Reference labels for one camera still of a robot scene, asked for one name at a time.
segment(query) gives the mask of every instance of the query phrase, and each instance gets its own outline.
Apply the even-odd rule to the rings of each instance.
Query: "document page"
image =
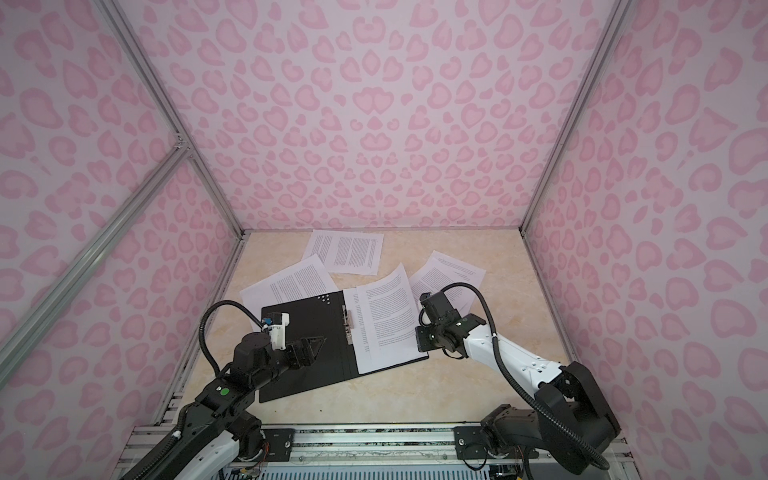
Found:
[[[317,255],[329,273],[376,275],[383,244],[383,233],[313,230],[303,258]]]
[[[356,290],[356,302],[359,303],[358,308],[353,294],[345,291],[345,300],[352,297],[354,306],[347,304],[347,310],[355,312],[353,346],[360,373],[427,356],[416,346],[419,311],[402,264],[381,280],[348,290]],[[370,357],[370,363],[364,353]]]
[[[241,290],[240,296],[243,305],[256,317],[261,317],[261,309],[265,306],[293,302],[338,290],[323,262],[317,255],[312,255]],[[254,332],[259,329],[256,324],[252,327]]]
[[[454,282],[466,282],[480,288],[480,283],[484,277],[485,270],[482,268],[449,257],[444,253],[433,251],[424,266],[414,273],[409,281],[416,305],[421,309],[419,297],[422,293],[436,293],[444,286]],[[472,303],[475,301],[475,294],[471,290],[461,287],[451,288],[445,292],[445,296],[462,316],[469,313]]]

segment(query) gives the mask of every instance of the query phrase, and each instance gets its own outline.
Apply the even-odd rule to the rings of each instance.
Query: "wire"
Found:
[[[507,367],[504,365],[504,361],[502,360],[502,352],[498,348],[498,334],[496,333],[496,324],[493,321],[493,315],[491,314],[491,310],[488,308],[488,304],[485,302],[485,298],[483,297],[482,293],[480,293],[480,290],[475,288],[474,285],[470,285],[469,283],[456,282],[444,286],[440,289],[440,291],[445,293],[447,290],[457,286],[463,286],[464,288],[470,289],[478,297],[478,300],[480,300],[482,309],[485,311],[485,316],[488,318],[488,326],[491,328],[493,357],[496,360],[498,369],[507,380],[507,383],[509,383],[514,391],[520,395],[522,399],[525,400],[525,402],[528,403],[531,408],[533,408],[533,410],[551,422],[555,428],[560,430],[560,432],[565,435],[565,437],[571,440],[581,451],[581,454],[586,457],[592,465],[599,468],[600,470],[608,470],[611,466],[608,464],[608,460],[606,460],[600,452],[598,452],[592,445],[586,443],[584,439],[579,436],[579,434],[568,428],[568,426],[561,422],[560,419],[555,417],[549,408],[541,404],[537,399],[530,396],[528,392],[526,392],[525,389],[518,383],[518,381],[515,380],[515,377],[511,375],[509,370],[507,370]]]
[[[430,322],[430,323],[424,323],[424,309],[422,308],[422,311],[421,311],[421,312],[419,312],[419,325],[421,325],[421,326],[427,326],[427,325],[430,325],[431,323],[432,323],[432,322]]]
[[[461,355],[461,356],[450,356],[448,354],[448,352],[445,351],[445,349],[443,349],[442,352],[445,354],[445,356],[447,356],[450,359],[454,359],[454,360],[463,360],[463,359],[467,358],[467,357],[463,356],[461,353],[459,353],[459,355]]]
[[[142,478],[146,477],[147,474],[149,474],[157,466],[157,464],[160,463],[163,458],[165,458],[165,455],[168,455],[168,452],[170,452],[174,445],[177,444],[181,438],[182,432],[184,431],[184,423],[187,422],[187,410],[189,410],[192,405],[192,403],[188,403],[181,407],[181,410],[179,410],[179,419],[176,421],[176,425],[174,426],[172,433],[170,435],[166,435],[162,440],[162,442],[165,442],[165,445],[163,445],[162,448],[149,461],[149,463],[147,463],[144,468],[141,469],[138,474],[136,474],[133,480],[141,480]]]
[[[270,454],[270,443],[264,442],[264,457],[262,457],[261,460],[259,460],[259,463],[256,464],[256,467],[264,463],[264,460],[266,460],[266,457]]]
[[[219,308],[220,306],[224,305],[230,305],[235,306],[238,309],[240,309],[241,312],[245,313],[248,318],[250,318],[251,322],[254,322],[257,324],[260,328],[264,328],[264,324],[261,322],[261,320],[257,319],[251,312],[248,310],[245,306],[241,305],[238,302],[235,302],[233,300],[220,300],[213,305],[208,307],[208,310],[203,313],[203,317],[200,319],[200,327],[197,329],[197,342],[200,344],[200,351],[203,353],[203,356],[205,357],[205,360],[208,360],[208,363],[210,364],[211,368],[214,369],[214,374],[216,376],[219,376],[219,373],[221,372],[221,369],[219,368],[219,364],[216,363],[216,359],[213,355],[210,354],[210,350],[208,350],[208,345],[205,343],[205,326],[208,323],[208,319],[210,318],[210,315]]]
[[[532,447],[525,447],[525,452],[523,452],[523,470],[525,470],[526,480],[533,480],[533,474],[531,473],[531,461],[528,458],[531,450],[533,450]]]
[[[483,452],[485,452],[485,458],[483,459],[482,464],[480,464],[480,466],[477,466],[477,467],[473,467],[472,465],[468,464],[466,458],[464,458],[464,452],[467,451],[467,448],[475,445],[481,446],[483,449]],[[488,462],[488,449],[482,443],[477,443],[477,442],[468,443],[467,445],[464,445],[464,449],[462,450],[462,462],[464,462],[464,465],[467,465],[467,468],[469,468],[470,470],[474,472],[480,472],[483,469],[483,467],[485,467],[485,463]]]

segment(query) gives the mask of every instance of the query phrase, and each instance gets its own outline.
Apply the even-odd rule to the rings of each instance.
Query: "table surface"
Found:
[[[390,230],[384,233],[379,274],[332,273],[340,289],[390,274],[402,262],[410,276],[433,250],[486,270],[480,290],[500,335],[558,362],[567,362],[544,296],[517,230]],[[224,298],[301,260],[309,232],[252,233]],[[472,312],[485,318],[476,300]],[[240,339],[252,331],[237,309],[223,307],[213,319],[207,344],[219,365],[232,360]],[[503,403],[526,408],[491,368],[454,360],[439,350],[428,360],[361,376],[298,395],[255,402],[248,412],[264,423],[389,423],[479,421]],[[214,377],[202,355],[187,381],[182,405]]]

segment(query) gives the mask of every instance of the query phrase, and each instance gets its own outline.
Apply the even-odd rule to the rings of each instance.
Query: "black clipboard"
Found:
[[[343,292],[326,293],[280,305],[265,306],[261,309],[261,318],[266,318],[269,313],[290,315],[290,324],[286,328],[287,342],[313,336],[324,336],[326,341],[311,366],[289,370],[277,380],[262,387],[259,390],[259,403],[282,399],[361,376],[357,371],[355,349],[347,343],[344,328],[346,305]],[[424,356],[363,375],[420,362],[428,357]]]

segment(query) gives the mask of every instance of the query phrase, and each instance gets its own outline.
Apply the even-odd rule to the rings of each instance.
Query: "pink leopard print wall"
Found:
[[[109,478],[157,408],[233,245],[183,164],[0,391],[0,477]]]
[[[260,229],[518,225],[612,4],[121,2]]]
[[[0,5],[0,345],[174,139],[88,0]]]
[[[647,480],[768,477],[768,2],[643,0],[533,233]]]

